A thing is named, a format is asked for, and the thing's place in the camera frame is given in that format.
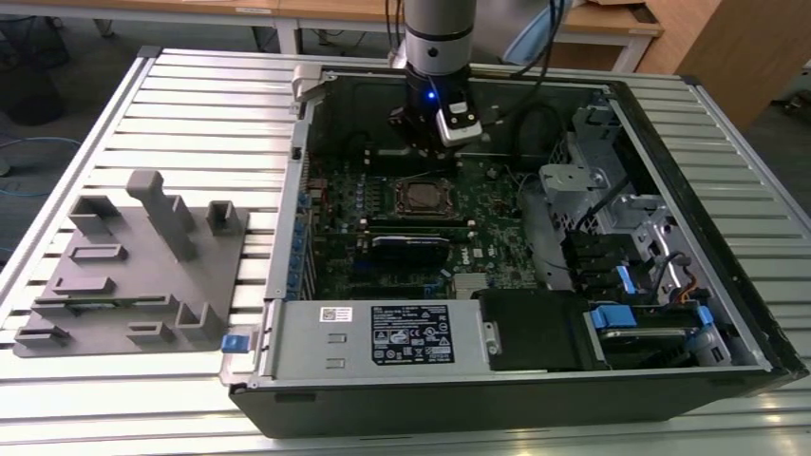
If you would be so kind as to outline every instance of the floor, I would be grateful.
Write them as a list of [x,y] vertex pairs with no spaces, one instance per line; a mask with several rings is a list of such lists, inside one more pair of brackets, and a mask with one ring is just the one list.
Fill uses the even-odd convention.
[[[149,24],[116,21],[115,36],[100,38],[91,20],[64,19],[61,36],[71,62],[52,71],[63,94],[65,115],[40,127],[20,127],[0,114],[0,136],[61,136],[81,140],[111,98],[115,87],[143,45],[167,48],[204,48],[256,51],[256,43],[269,52],[277,50],[273,33],[260,30],[255,39],[251,28],[189,24]],[[385,57],[385,35],[345,32],[328,36],[333,46],[320,46],[317,37],[304,32],[304,50],[311,53],[357,57]],[[747,139],[783,181],[806,211],[811,211],[811,123],[784,116],[771,107],[747,132]],[[55,186],[75,148],[61,142],[31,142],[0,149],[13,166],[13,173],[0,178],[0,190],[20,193],[47,192]],[[44,198],[0,195],[0,267],[44,203]]]

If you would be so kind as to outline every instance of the metal slotted table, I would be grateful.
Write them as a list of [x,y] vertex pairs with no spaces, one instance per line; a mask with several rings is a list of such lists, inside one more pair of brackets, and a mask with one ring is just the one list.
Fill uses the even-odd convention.
[[[188,206],[231,200],[251,210],[229,322],[260,322],[295,121],[292,69],[383,65],[180,49],[141,55],[0,275],[0,454],[799,455],[811,446],[811,377],[665,423],[283,441],[261,435],[228,399],[217,351],[16,358],[15,331],[71,237],[71,202],[107,195],[135,205],[123,188],[135,168],[160,169],[167,193]],[[811,357],[808,217],[699,86],[673,76],[609,77],[631,86],[774,316]]]

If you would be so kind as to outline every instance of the blue tab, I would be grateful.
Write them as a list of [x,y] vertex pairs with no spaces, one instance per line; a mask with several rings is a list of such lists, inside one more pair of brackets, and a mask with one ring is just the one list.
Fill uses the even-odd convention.
[[227,334],[223,335],[223,343],[219,349],[223,353],[248,353],[251,351],[249,344],[251,337],[247,335]]
[[710,312],[710,308],[707,306],[697,306],[697,318],[700,318],[700,324],[703,326],[715,323],[715,318],[712,317],[712,313]]
[[633,317],[631,306],[621,304],[601,305],[591,311],[591,315],[595,328],[599,330],[604,328],[636,327],[636,318]]
[[608,323],[605,323],[605,318],[603,318],[601,312],[591,311],[589,314],[592,315],[592,322],[595,323],[595,329],[601,330],[603,328],[605,328],[608,326]]
[[636,294],[636,286],[633,285],[633,280],[631,280],[631,274],[628,273],[628,268],[624,266],[617,266],[617,273],[620,273],[621,286],[624,287],[624,292],[629,295]]

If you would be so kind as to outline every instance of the motherboard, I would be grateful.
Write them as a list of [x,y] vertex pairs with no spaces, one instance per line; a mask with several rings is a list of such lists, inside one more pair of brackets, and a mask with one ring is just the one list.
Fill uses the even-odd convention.
[[469,298],[473,288],[539,287],[519,205],[535,176],[477,157],[451,171],[384,174],[313,159],[316,299]]

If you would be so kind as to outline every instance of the barcode sticker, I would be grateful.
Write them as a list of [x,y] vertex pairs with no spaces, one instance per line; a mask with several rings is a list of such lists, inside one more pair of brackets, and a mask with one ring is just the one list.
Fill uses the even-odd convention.
[[351,307],[321,307],[320,317],[317,321],[321,323],[329,322],[349,322],[352,321],[352,308]]

